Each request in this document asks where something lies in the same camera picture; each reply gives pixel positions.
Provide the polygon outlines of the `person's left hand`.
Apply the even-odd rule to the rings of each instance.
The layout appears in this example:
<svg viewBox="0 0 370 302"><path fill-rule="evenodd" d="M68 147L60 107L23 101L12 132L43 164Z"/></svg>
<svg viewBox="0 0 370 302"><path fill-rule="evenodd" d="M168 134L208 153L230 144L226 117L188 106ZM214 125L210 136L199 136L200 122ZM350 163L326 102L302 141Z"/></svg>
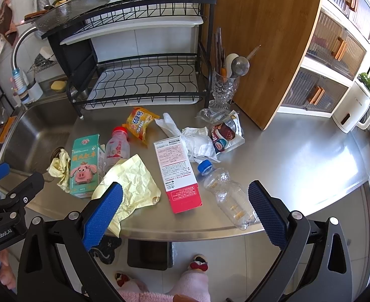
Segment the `person's left hand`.
<svg viewBox="0 0 370 302"><path fill-rule="evenodd" d="M9 290L15 289L16 277L10 266L8 250L4 249L0 252L0 263L0 282Z"/></svg>

